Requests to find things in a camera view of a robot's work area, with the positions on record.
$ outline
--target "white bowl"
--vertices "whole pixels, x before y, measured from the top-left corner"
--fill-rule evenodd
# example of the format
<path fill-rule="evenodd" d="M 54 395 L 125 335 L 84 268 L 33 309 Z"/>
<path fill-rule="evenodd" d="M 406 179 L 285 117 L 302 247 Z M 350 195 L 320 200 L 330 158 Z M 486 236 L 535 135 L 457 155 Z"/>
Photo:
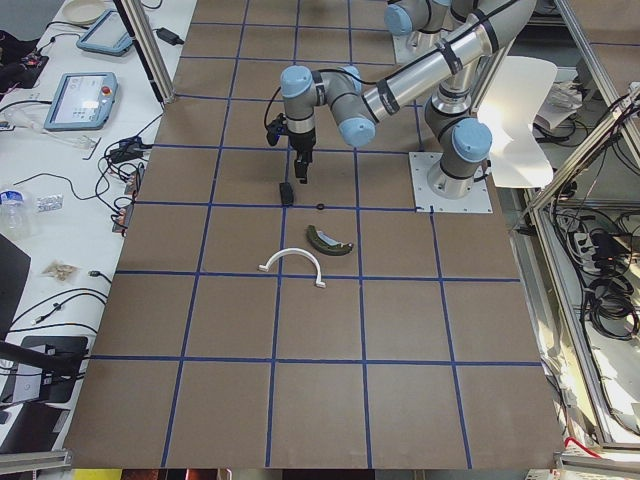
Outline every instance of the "white bowl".
<path fill-rule="evenodd" d="M 62 15 L 71 23 L 89 25 L 106 10 L 102 0 L 72 0 L 62 9 Z"/>

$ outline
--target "red cable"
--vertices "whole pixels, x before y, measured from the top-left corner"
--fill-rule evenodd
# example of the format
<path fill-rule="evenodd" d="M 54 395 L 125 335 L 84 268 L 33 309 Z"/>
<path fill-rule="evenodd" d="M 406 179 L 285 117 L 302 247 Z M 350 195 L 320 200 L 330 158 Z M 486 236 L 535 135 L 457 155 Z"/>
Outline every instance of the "red cable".
<path fill-rule="evenodd" d="M 575 444 L 576 447 L 578 447 L 580 450 L 584 451 L 585 453 L 589 454 L 590 456 L 594 457 L 594 458 L 602 458 L 600 455 L 598 455 L 596 452 L 594 452 L 593 450 L 591 450 L 590 448 L 585 447 L 584 445 L 582 445 L 578 440 L 576 440 L 573 437 L 567 437 L 564 441 L 564 447 L 567 448 L 569 446 L 570 443 Z"/>

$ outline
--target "white table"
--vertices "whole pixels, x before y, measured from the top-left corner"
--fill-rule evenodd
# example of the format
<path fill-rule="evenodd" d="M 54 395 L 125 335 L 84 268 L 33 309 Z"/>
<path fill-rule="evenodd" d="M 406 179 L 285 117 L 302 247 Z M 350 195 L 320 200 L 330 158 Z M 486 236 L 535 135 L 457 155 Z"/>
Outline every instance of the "white table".
<path fill-rule="evenodd" d="M 165 27 L 185 38 L 191 16 L 197 0 L 165 0 L 158 10 L 147 10 L 152 28 Z M 115 8 L 111 2 L 105 2 L 107 8 Z M 65 21 L 61 11 L 54 20 Z M 80 32 L 78 28 L 65 25 L 52 25 L 42 36 L 40 45 L 49 42 L 50 38 L 62 32 Z M 94 185 L 100 175 L 97 168 L 98 159 L 104 148 L 121 138 L 136 134 L 154 117 L 162 113 L 149 85 L 135 49 L 132 47 L 123 57 L 111 57 L 79 50 L 75 46 L 77 37 L 60 36 L 54 44 L 46 47 L 43 54 L 50 57 L 49 63 L 40 76 L 36 88 L 16 90 L 6 95 L 0 103 L 3 107 L 11 102 L 39 99 L 52 100 L 59 80 L 64 73 L 70 72 L 113 72 L 118 79 L 116 103 L 104 128 L 91 132 L 61 132 L 65 138 L 75 138 L 87 134 L 91 138 L 101 137 L 100 145 L 90 160 L 83 160 L 87 150 L 80 150 L 51 139 L 48 135 L 37 134 L 27 129 L 16 129 L 13 132 L 0 133 L 0 184 L 18 182 L 32 175 L 48 172 L 68 177 L 80 196 L 94 193 Z M 159 41 L 159 48 L 169 74 L 173 77 L 178 65 L 180 45 L 171 46 Z M 47 105 L 33 104 L 24 106 L 34 119 L 44 122 L 48 111 Z M 142 135 L 145 143 L 153 143 L 159 125 L 155 122 Z M 111 189 L 104 194 L 107 202 L 121 196 L 124 183 L 110 178 Z M 112 277 L 118 262 L 123 238 L 111 231 L 111 211 L 97 199 L 79 201 L 73 197 L 68 184 L 64 180 L 51 177 L 39 177 L 23 185 L 33 197 L 53 194 L 64 194 L 64 206 L 61 210 L 39 213 L 33 218 L 31 234 L 15 243 L 31 257 L 31 269 L 27 284 L 18 308 L 18 314 L 31 305 L 55 293 L 77 287 L 90 287 L 109 291 L 109 284 L 102 278 L 88 276 L 90 270 L 99 270 Z M 75 278 L 62 283 L 47 277 L 41 272 L 54 260 L 74 265 L 79 268 Z M 14 328 L 31 327 L 31 320 L 47 313 L 53 301 L 21 319 Z M 69 302 L 64 309 L 55 313 L 41 325 L 76 322 L 98 328 L 103 306 L 90 297 L 81 297 Z M 43 329 L 25 333 L 9 333 L 7 341 L 20 344 L 29 335 L 85 335 L 93 345 L 92 333 L 80 327 L 66 326 Z M 0 388 L 6 377 L 0 377 Z M 54 405 L 71 409 L 76 404 L 82 381 L 78 381 L 71 400 L 62 405 Z M 11 428 L 21 406 L 14 406 L 7 411 L 10 417 L 5 425 L 0 425 L 0 441 Z M 54 449 L 62 447 L 69 428 L 70 418 L 58 436 Z"/>

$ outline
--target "black monitor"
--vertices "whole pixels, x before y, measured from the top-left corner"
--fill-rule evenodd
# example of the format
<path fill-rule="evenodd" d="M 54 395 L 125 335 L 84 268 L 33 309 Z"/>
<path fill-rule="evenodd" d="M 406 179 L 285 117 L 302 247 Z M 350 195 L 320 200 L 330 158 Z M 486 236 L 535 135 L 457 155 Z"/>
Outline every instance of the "black monitor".
<path fill-rule="evenodd" d="M 39 369 L 38 371 L 42 372 L 42 382 L 36 399 L 64 403 L 71 397 L 74 379 L 87 353 L 87 339 L 30 336 L 25 337 L 20 346 L 4 341 L 20 304 L 30 265 L 29 255 L 0 235 L 0 358 L 14 362 L 10 374 L 20 375 L 19 365 Z M 24 382 L 17 383 L 18 386 L 16 375 L 10 375 L 0 394 L 0 403 L 15 400 L 15 389 L 20 388 Z M 24 388 L 31 388 L 31 385 L 26 384 Z"/>
<path fill-rule="evenodd" d="M 29 275 L 31 257 L 0 235 L 0 340 L 7 337 Z"/>

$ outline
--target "plastic water bottle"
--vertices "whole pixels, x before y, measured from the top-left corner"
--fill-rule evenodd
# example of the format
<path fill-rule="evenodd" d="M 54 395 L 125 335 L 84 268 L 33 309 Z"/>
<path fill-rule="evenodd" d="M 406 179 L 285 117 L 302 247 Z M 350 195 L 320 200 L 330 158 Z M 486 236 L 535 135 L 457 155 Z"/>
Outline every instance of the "plastic water bottle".
<path fill-rule="evenodd" d="M 28 197 L 12 187 L 0 189 L 0 231 L 11 240 L 29 236 Z"/>

